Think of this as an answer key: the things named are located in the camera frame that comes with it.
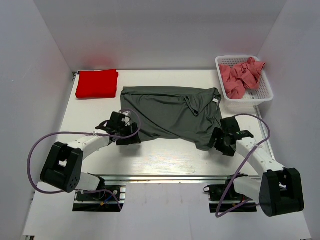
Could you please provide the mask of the dark grey t-shirt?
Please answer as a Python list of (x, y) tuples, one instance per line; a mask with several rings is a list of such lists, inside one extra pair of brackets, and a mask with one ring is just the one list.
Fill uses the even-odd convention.
[(182, 139), (209, 151), (213, 131), (220, 127), (222, 96), (216, 88), (177, 86), (124, 87), (121, 109), (133, 110), (132, 121), (141, 124), (142, 142)]

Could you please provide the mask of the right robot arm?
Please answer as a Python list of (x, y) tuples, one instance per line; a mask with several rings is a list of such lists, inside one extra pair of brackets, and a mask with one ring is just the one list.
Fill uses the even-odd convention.
[(255, 142), (248, 131), (226, 132), (215, 128), (212, 134), (213, 147), (226, 156), (235, 153), (244, 160), (235, 174), (226, 182), (219, 201), (225, 197), (236, 200), (245, 196), (261, 207), (268, 217), (301, 212), (305, 208), (301, 174), (296, 168), (287, 168), (273, 159)]

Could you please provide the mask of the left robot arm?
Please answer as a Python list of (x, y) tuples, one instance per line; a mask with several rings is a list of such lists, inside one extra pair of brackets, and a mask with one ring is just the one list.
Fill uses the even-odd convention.
[(106, 187), (100, 184), (98, 176), (82, 172), (83, 161), (119, 140), (128, 140), (130, 144), (141, 142), (141, 126), (137, 123), (108, 127), (109, 123), (107, 120), (102, 122), (95, 128), (96, 132), (85, 133), (84, 137), (76, 141), (54, 143), (41, 171), (40, 180), (66, 193), (84, 190), (96, 200), (103, 198)]

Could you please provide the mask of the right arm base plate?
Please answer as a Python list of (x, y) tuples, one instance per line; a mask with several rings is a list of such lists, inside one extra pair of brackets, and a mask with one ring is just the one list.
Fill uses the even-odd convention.
[[(215, 214), (221, 200), (221, 197), (225, 191), (226, 186), (224, 184), (211, 184), (203, 188), (203, 192), (208, 194), (209, 197), (209, 212)], [(228, 209), (236, 207), (237, 205), (245, 202), (248, 198), (242, 194), (228, 192), (225, 196), (223, 203), (219, 209), (219, 213), (223, 213)], [(250, 200), (246, 204), (232, 210), (232, 213), (254, 213), (257, 212), (257, 204), (255, 201)]]

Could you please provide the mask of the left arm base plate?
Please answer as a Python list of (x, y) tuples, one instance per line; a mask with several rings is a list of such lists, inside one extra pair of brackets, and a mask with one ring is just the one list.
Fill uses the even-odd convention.
[(105, 185), (107, 191), (82, 193), (77, 191), (73, 201), (73, 212), (119, 213), (124, 206), (126, 185)]

